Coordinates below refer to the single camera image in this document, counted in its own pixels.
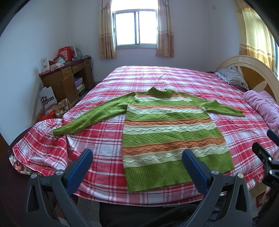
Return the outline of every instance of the tiled floor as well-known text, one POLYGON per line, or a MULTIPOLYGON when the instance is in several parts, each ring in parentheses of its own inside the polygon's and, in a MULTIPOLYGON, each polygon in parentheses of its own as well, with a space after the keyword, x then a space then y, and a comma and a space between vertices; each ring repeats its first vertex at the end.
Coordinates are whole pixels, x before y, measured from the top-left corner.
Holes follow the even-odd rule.
POLYGON ((78 209, 92 227, 102 227, 99 222, 99 202, 79 197, 78 209))

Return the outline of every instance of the desk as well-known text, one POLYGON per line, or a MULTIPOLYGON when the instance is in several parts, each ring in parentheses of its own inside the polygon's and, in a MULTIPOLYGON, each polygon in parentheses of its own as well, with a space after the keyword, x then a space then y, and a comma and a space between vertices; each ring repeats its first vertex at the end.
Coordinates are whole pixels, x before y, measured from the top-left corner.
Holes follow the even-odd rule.
POLYGON ((0 160, 2 159, 2 156, 4 155, 5 152, 7 152, 9 145, 3 138, 3 136, 0 133, 0 160))
POLYGON ((86 90, 94 85, 91 57, 67 63, 64 67, 41 76, 45 87, 51 87, 58 102, 67 98, 73 107, 79 100, 74 82, 75 77, 82 77, 86 90))

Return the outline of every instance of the green sweater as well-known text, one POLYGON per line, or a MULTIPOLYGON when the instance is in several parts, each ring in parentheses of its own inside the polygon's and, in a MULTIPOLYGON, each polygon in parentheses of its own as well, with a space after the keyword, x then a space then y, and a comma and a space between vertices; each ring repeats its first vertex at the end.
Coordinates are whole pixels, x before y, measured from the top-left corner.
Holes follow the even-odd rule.
POLYGON ((87 111, 54 129, 54 135, 74 134, 95 123, 126 113, 122 156, 128 190, 149 190, 191 181, 181 162, 184 149, 210 169, 234 168, 226 141, 207 112, 244 117, 241 110, 187 93, 152 87, 131 92, 87 111))

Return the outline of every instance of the curtain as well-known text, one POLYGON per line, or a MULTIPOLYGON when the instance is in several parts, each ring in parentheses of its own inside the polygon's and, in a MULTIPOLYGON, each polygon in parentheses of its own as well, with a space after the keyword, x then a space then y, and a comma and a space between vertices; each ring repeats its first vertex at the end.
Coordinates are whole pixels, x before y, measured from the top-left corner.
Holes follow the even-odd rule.
POLYGON ((169 0, 158 0, 158 57, 174 57, 174 34, 169 0))
POLYGON ((240 29, 240 55, 254 57, 275 72, 275 42, 259 15, 243 0, 235 0, 240 29))
POLYGON ((99 51, 100 59, 116 58, 112 26, 112 0, 100 0, 100 32, 99 51))

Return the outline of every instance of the orange stripe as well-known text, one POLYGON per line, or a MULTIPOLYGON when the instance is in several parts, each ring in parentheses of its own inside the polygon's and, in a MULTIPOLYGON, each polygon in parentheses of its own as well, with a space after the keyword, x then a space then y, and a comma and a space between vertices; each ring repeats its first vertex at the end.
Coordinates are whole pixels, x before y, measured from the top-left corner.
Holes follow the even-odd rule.
MULTIPOLYGON (((152 94, 136 94, 138 97, 142 97, 142 98, 145 98, 145 97, 154 97, 152 94)), ((173 93, 172 94, 172 98, 174 97, 183 97, 183 98, 187 98, 188 96, 187 95, 182 95, 182 94, 176 94, 176 93, 173 93)))
POLYGON ((190 106, 190 105, 183 105, 183 106, 137 106, 137 105, 130 105, 131 107, 137 109, 150 109, 150 108, 172 108, 172 109, 199 109, 201 106, 190 106))
POLYGON ((180 125, 180 124, 197 124, 197 123, 210 123, 213 122, 210 117, 207 119, 201 120, 201 119, 187 119, 187 120, 161 120, 161 121, 133 121, 133 120, 128 120, 126 119, 124 122, 124 125, 127 126, 154 126, 154 125, 180 125))
POLYGON ((225 143, 224 137, 220 138, 206 138, 203 140, 191 140, 191 141, 173 141, 163 144, 152 144, 143 146, 124 146, 122 147, 123 155, 139 155, 149 152, 168 151, 181 148, 203 147, 209 144, 221 145, 225 143))

